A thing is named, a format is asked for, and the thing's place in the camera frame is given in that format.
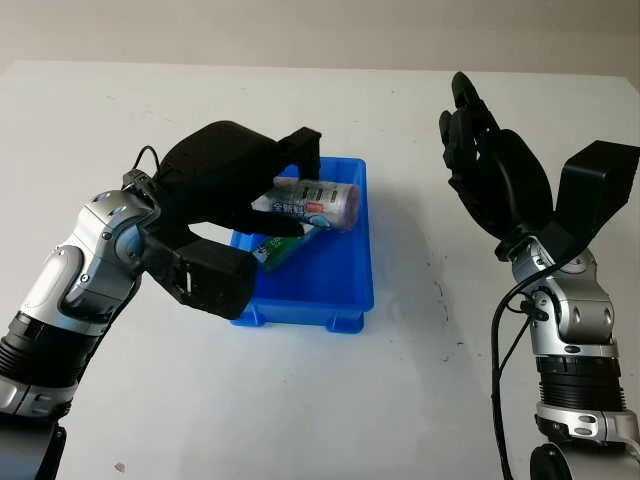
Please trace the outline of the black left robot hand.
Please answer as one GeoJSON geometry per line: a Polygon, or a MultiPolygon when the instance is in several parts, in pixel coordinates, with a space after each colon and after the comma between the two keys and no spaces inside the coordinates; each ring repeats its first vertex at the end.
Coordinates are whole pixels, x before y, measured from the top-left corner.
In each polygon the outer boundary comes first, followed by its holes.
{"type": "Polygon", "coordinates": [[[321,134],[302,127],[273,140],[232,121],[216,121],[177,143],[154,181],[187,224],[209,222],[242,233],[298,237],[301,224],[258,211],[253,202],[294,165],[301,179],[317,180],[321,134]]]}

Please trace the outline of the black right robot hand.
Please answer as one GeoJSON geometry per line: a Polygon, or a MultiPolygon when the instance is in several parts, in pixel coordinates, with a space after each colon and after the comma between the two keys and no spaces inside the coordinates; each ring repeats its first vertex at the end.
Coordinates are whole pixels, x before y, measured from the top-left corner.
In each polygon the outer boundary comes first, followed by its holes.
{"type": "Polygon", "coordinates": [[[449,185],[474,221],[498,240],[496,257],[509,261],[553,213],[540,162],[513,130],[500,127],[469,77],[451,82],[455,111],[443,111],[439,130],[449,185]]]}

